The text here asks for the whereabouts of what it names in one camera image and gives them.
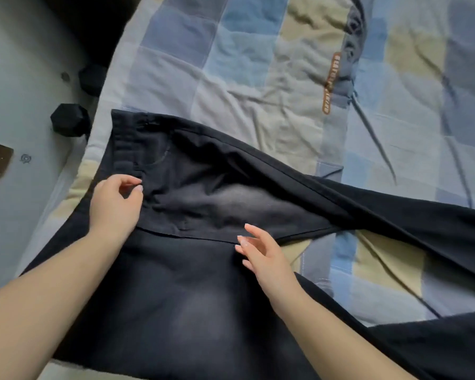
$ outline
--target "black dumbbell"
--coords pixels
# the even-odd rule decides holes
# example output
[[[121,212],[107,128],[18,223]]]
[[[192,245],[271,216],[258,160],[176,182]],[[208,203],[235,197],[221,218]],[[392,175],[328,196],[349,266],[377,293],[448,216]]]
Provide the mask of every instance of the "black dumbbell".
[[[102,65],[89,64],[79,71],[81,89],[90,96],[98,97],[106,81],[107,68]]]
[[[88,139],[92,129],[88,111],[79,104],[60,104],[51,115],[53,130],[65,137],[80,137]]]

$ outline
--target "orange label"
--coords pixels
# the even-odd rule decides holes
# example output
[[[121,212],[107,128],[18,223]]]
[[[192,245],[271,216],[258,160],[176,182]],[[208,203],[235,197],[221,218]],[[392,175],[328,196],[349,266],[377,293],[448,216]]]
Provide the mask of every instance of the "orange label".
[[[326,85],[324,86],[324,103],[322,110],[325,114],[331,113],[331,95],[334,89],[334,82],[339,73],[339,61],[341,60],[341,52],[336,52],[331,61],[331,69],[327,76]]]

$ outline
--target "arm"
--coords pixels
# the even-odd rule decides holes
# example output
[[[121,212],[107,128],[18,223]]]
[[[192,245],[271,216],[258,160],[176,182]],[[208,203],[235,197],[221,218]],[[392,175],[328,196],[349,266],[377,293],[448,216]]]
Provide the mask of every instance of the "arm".
[[[324,380],[414,380],[415,377],[315,302],[299,285],[280,247],[265,231],[246,224],[255,237],[238,236],[236,251],[253,271],[274,311],[285,322]]]
[[[141,180],[114,175],[96,187],[88,234],[0,289],[0,380],[31,380],[50,360],[134,229]]]

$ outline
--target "black pants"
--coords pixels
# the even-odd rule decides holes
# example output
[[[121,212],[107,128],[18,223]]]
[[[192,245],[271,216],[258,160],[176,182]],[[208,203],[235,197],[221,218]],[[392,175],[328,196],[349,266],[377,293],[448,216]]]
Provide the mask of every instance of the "black pants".
[[[305,176],[223,133],[176,117],[120,111],[112,117],[111,139],[89,192],[28,269],[87,233],[89,202],[101,179],[113,173],[142,178],[145,200],[137,228],[59,346],[57,359],[150,379],[316,379],[234,252],[246,222],[279,243],[368,229],[475,274],[475,210]],[[450,365],[464,372],[470,356],[452,364],[436,356],[444,357],[436,340],[454,337],[457,328],[447,327],[453,321],[367,329],[313,283],[298,280],[312,298],[416,377],[465,378],[444,376]],[[473,323],[466,317],[463,325]],[[438,337],[426,333],[434,330],[431,325]],[[472,345],[475,333],[460,330],[458,342]],[[446,346],[455,356],[464,344]]]

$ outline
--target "bed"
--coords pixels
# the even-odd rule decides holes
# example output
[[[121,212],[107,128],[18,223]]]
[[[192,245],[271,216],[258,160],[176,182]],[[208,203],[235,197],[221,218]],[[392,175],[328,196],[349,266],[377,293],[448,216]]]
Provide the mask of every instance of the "bed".
[[[113,108],[201,122],[303,173],[475,208],[475,0],[142,0],[77,176],[18,274],[88,189]],[[365,325],[475,310],[474,277],[371,232],[285,253]]]

